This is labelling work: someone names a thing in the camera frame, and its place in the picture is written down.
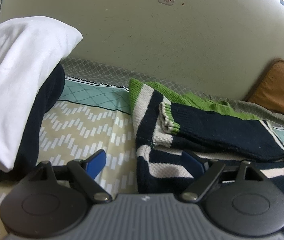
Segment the green navy white knit sweater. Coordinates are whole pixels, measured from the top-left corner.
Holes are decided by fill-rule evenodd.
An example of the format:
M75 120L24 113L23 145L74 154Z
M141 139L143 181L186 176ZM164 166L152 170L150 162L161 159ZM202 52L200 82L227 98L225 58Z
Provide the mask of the green navy white knit sweater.
M229 165L252 161L284 193L284 138L266 120L227 104L179 95L160 83L129 82L141 193L180 193L192 182L182 152Z

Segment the patterned beige teal bedsheet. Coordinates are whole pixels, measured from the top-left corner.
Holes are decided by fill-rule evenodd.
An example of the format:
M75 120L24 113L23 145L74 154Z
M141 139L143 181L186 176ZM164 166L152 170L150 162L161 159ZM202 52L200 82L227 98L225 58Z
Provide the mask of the patterned beige teal bedsheet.
M35 170L0 183L0 239L284 239L284 193L252 161L197 157L204 174L182 192L141 193L129 82L229 105L268 121L284 138L284 115L136 72L69 58L62 96L44 115ZM92 179L84 161L106 165Z

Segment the black folded garment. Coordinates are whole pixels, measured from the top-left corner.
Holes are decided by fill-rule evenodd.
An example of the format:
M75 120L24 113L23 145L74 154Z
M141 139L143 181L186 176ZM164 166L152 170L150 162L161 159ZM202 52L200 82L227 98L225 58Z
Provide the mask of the black folded garment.
M39 155L39 132L44 114L59 99L64 85L65 72L59 63L39 89L26 122L13 170L9 172L0 170L0 182L20 181L36 167Z

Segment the orange brown pillow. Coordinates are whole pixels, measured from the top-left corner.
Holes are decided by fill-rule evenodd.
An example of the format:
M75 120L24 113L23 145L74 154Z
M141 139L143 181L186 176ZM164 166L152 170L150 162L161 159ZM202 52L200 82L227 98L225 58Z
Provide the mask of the orange brown pillow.
M284 60L274 59L247 94L247 102L284 115Z

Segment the white folded garment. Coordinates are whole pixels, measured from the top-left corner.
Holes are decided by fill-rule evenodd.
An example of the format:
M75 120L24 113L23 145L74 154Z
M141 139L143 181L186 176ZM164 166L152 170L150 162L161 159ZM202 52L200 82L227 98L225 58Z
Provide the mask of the white folded garment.
M81 42L76 28L44 16L0 24L0 170L13 169L35 97Z

